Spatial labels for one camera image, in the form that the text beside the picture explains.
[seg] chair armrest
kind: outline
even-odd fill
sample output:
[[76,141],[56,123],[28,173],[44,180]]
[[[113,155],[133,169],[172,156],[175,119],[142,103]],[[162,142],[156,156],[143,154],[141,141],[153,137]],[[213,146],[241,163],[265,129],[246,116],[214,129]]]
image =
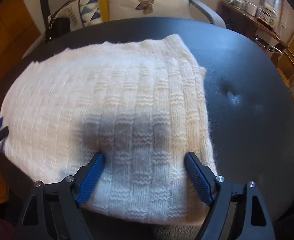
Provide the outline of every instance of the chair armrest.
[[40,7],[41,7],[43,21],[45,23],[46,29],[48,29],[49,27],[48,16],[50,15],[48,0],[40,0]]
[[204,14],[206,18],[210,21],[210,23],[220,26],[222,28],[226,28],[224,20],[218,15],[218,13],[211,10],[207,5],[199,0],[189,0],[189,2],[193,6],[195,6],[202,14]]

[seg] wooden desk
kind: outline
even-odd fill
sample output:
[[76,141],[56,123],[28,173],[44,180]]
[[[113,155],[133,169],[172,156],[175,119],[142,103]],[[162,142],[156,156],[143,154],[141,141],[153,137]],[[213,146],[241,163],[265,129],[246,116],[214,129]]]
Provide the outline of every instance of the wooden desk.
[[244,36],[250,38],[252,41],[255,41],[255,34],[256,31],[262,30],[263,32],[267,33],[269,36],[274,38],[276,41],[278,41],[284,48],[283,49],[288,49],[288,44],[284,42],[274,31],[269,30],[267,27],[265,27],[263,24],[257,21],[257,18],[248,14],[246,11],[242,9],[238,9],[231,5],[230,3],[227,3],[226,1],[221,1],[221,4],[223,6],[223,15],[222,18],[225,21],[226,24],[230,22],[231,20],[231,14],[235,13],[237,15],[242,16],[244,21],[246,22],[246,27],[244,33],[241,33],[237,30],[236,32],[239,32],[243,34]]

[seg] black leather surface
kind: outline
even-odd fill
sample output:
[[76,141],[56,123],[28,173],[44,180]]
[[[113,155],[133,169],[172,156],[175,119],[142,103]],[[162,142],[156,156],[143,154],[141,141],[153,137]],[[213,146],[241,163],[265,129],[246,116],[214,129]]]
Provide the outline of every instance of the black leather surface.
[[[13,82],[32,60],[42,61],[65,48],[104,41],[162,39],[174,33],[181,36],[198,63],[207,69],[205,93],[219,174],[235,183],[255,181],[272,220],[276,220],[294,199],[294,106],[272,62],[246,37],[185,19],[108,22],[68,33],[39,47],[21,61],[6,80]],[[9,86],[6,83],[0,87],[0,98],[5,96]],[[10,187],[17,188],[17,185],[12,183]],[[193,239],[198,230],[124,224],[93,213],[86,217],[99,225],[93,226],[96,239],[114,239],[109,232],[111,227],[118,237],[127,239],[131,239],[127,237],[130,231],[135,232],[133,239]]]

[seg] white knitted sweater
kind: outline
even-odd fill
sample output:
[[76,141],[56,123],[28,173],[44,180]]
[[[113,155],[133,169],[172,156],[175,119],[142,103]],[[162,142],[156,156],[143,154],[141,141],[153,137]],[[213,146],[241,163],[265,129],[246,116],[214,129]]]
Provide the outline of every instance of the white knitted sweater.
[[205,72],[177,35],[32,62],[2,104],[10,130],[2,150],[45,184],[101,151],[105,169],[86,208],[143,223],[200,224],[206,205],[183,158],[193,151],[215,173]]

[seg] metal screw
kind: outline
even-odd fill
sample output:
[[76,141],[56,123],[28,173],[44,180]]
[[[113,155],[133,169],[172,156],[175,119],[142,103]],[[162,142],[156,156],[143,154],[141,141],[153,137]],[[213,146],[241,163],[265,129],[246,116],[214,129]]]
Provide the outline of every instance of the metal screw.
[[255,187],[256,186],[256,183],[254,183],[253,181],[249,181],[248,182],[248,186],[249,187]]
[[65,178],[65,180],[66,180],[66,182],[72,182],[73,180],[74,180],[74,176],[67,176],[66,178]]
[[35,187],[39,187],[41,184],[42,184],[42,181],[41,181],[41,180],[37,180],[37,181],[34,183],[34,186],[35,186]]
[[218,182],[224,182],[225,181],[225,178],[223,176],[217,176],[216,179],[217,179]]

